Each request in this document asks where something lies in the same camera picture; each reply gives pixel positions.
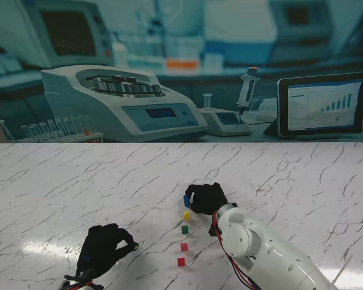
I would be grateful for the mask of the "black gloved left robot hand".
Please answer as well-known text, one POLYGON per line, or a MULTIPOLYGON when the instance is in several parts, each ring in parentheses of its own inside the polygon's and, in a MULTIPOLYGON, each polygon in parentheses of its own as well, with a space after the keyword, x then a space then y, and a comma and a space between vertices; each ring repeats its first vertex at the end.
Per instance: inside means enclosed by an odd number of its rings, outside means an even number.
POLYGON ((133 236, 115 223, 93 226, 82 245, 76 276, 96 279, 138 247, 133 236))

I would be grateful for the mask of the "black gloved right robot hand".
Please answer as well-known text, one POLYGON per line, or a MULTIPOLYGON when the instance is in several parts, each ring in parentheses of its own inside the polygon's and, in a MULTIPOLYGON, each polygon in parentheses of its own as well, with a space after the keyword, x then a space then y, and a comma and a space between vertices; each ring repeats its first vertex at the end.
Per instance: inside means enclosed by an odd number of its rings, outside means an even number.
POLYGON ((191 184, 187 187, 185 195, 189 198, 190 209, 197 214, 213 215, 215 211, 228 203, 221 185, 191 184))

